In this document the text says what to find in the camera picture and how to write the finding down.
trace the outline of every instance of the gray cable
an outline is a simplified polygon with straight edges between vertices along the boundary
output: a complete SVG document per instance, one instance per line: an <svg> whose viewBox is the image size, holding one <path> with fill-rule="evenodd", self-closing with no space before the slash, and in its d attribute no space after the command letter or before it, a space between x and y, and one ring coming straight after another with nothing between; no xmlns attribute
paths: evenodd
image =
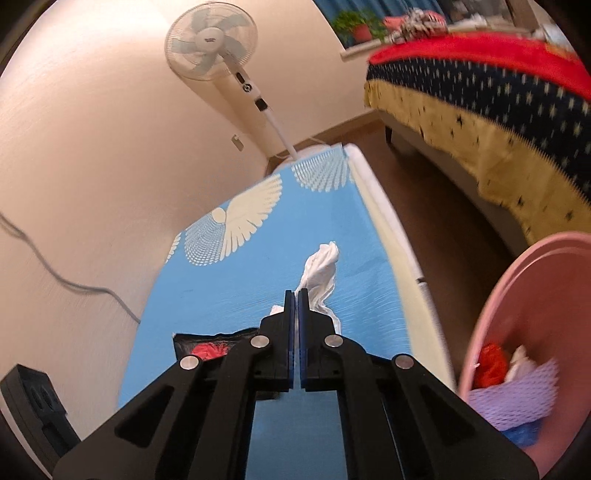
<svg viewBox="0 0 591 480"><path fill-rule="evenodd" d="M119 297L110 288L91 287L88 285L83 285L80 283L76 283L76 282L67 280L64 277L62 277L58 272L56 272L52 268L52 266L47 262L47 260L45 260L45 258L43 257L43 255L41 254L41 252L39 251L37 246L35 245L35 242L33 242L33 240L31 240L31 238L25 232L23 232L19 227L17 227L16 225L14 225L14 223L12 223L10 220L8 220L2 212L0 212L0 223L2 224L2 226L8 232L9 235L15 236L15 237L19 238L20 240L24 241L31 248L31 250L33 250L33 253L35 253L35 256L38 258L39 262L41 262L41 265L43 265L43 267L45 267L45 269L51 274L51 276L53 278L55 278L59 283L64 285L66 288L73 290L76 293L80 293L80 292L87 293L87 294L106 293L107 295L111 295L111 297L113 297L117 301L117 303L119 303L119 305L121 305L121 307L127 312L127 314L131 318L133 318L133 320L137 324L140 323L141 320L139 319L139 317L135 313L133 313L131 311L131 309L126 305L126 303L123 300L121 300L121 297Z"/></svg>
<svg viewBox="0 0 591 480"><path fill-rule="evenodd" d="M306 140L312 140L313 142L317 142L318 145L326 145L328 147L330 146L328 143L323 142L322 140L320 140L316 137L308 137L308 138L306 138ZM291 155L275 155L275 157L279 158L279 160L287 160L288 158L291 157Z"/></svg>

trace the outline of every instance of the fan pole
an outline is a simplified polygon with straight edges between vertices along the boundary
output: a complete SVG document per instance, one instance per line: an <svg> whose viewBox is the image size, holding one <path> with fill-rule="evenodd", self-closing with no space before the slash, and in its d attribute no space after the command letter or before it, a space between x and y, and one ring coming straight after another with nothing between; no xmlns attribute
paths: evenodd
<svg viewBox="0 0 591 480"><path fill-rule="evenodd" d="M271 110L269 108L269 106L267 105L267 108L262 110L262 113L265 114L265 116L267 117L267 120L272 125L272 127L275 129L275 132L277 132L277 136L283 142L283 145L285 146L285 148L287 149L287 151L291 155L291 158L293 158L293 160L297 160L298 155L297 155L296 149L294 148L293 145L290 144L289 140L285 137L285 134L283 133L283 129L281 128L281 125L277 121L277 118L275 118L275 114L273 113L273 110Z"/></svg>
<svg viewBox="0 0 591 480"><path fill-rule="evenodd" d="M234 58L230 54L223 54L220 52L220 55L226 62L226 65L228 65L228 69L230 70L230 72L232 72L234 78L238 80L238 83L240 83L240 85L242 86L242 91L246 93L254 101L259 111L267 117L267 120L275 129L275 132L277 132L277 136L280 138L281 142L285 146L285 149L289 152L291 158L293 158L293 160L298 160L299 157L296 149L287 139L287 136L285 135L283 128L277 121L277 118L273 114L273 111L271 110L269 105L267 105L266 101L263 100L261 96L261 91L256 87L254 83L252 83L252 80L246 74L244 69L238 66L238 64L234 61Z"/></svg>

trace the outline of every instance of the curtain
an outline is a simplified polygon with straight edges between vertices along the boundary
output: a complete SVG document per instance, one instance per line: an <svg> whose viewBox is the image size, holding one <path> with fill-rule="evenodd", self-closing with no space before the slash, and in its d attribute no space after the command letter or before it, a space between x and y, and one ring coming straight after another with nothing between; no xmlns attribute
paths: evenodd
<svg viewBox="0 0 591 480"><path fill-rule="evenodd" d="M370 9L378 18L399 17L409 8L433 10L444 15L437 0L314 0L322 14L331 22L340 11Z"/></svg>

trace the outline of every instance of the pink bucket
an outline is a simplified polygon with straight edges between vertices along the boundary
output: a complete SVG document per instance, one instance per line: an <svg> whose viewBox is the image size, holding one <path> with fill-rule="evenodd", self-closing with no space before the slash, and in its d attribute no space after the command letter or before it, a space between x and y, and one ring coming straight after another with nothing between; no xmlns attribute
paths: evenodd
<svg viewBox="0 0 591 480"><path fill-rule="evenodd" d="M591 408L591 235L563 232L528 248L488 298L470 340L458 395L472 389L482 345L525 345L538 364L558 360L558 398L538 442L525 449L544 476Z"/></svg>

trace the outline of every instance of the red item in box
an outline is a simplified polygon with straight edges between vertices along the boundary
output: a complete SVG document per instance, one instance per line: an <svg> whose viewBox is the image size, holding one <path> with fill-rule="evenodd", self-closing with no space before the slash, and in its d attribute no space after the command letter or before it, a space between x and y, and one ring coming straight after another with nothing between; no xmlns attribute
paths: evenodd
<svg viewBox="0 0 591 480"><path fill-rule="evenodd" d="M225 342L199 343L193 350L192 355L198 356L201 360L212 360L226 355L230 350L230 345Z"/></svg>

